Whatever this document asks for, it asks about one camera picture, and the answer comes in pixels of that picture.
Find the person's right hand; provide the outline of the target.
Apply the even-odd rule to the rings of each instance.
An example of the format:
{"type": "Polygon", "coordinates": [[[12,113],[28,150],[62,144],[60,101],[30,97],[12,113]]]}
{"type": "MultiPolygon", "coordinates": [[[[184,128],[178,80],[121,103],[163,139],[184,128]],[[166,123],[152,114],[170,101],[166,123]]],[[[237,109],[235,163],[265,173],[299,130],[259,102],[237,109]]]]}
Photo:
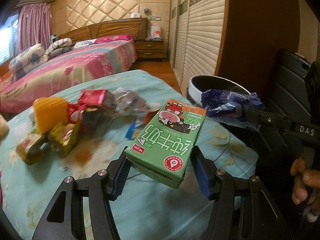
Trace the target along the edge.
{"type": "Polygon", "coordinates": [[[305,218],[314,223],[319,217],[319,171],[308,169],[300,157],[293,162],[290,174],[295,177],[292,201],[299,205],[309,198],[305,218]]]}

